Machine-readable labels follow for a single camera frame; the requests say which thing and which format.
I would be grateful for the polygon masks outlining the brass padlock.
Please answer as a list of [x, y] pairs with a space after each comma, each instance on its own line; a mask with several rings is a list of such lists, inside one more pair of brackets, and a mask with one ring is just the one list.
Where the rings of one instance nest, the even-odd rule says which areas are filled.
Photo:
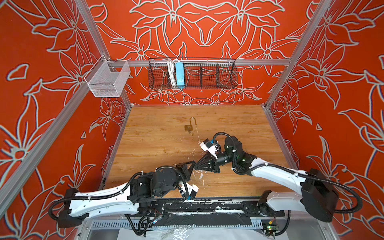
[[189, 123], [184, 126], [185, 132], [192, 133], [194, 130], [197, 129], [197, 121], [195, 117], [189, 118]]

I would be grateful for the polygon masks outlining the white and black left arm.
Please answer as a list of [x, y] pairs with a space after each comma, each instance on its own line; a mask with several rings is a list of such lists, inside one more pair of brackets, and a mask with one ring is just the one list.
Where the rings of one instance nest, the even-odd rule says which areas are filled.
[[149, 226], [166, 214], [165, 201], [157, 202], [169, 192], [178, 190], [184, 200], [197, 191], [188, 184], [195, 167], [190, 161], [176, 166], [161, 166], [154, 172], [135, 173], [127, 183], [101, 191], [81, 193], [66, 190], [64, 198], [49, 206], [48, 214], [60, 229], [77, 227], [95, 217], [124, 215], [134, 233], [144, 236]]

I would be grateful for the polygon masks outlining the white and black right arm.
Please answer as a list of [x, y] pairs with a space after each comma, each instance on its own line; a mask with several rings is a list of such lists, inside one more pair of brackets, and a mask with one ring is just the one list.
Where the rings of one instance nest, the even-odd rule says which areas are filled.
[[[231, 164], [232, 171], [237, 175], [263, 178], [290, 189], [286, 193], [264, 191], [259, 200], [261, 210], [306, 212], [319, 221], [330, 223], [334, 214], [352, 214], [363, 207], [359, 194], [343, 184], [328, 180], [321, 171], [301, 171], [272, 164], [245, 152], [243, 144], [227, 133], [216, 133], [212, 140], [201, 142], [200, 147], [205, 155], [196, 163], [196, 170], [220, 173], [221, 166]], [[337, 189], [350, 193], [356, 199], [356, 205], [338, 210]]]

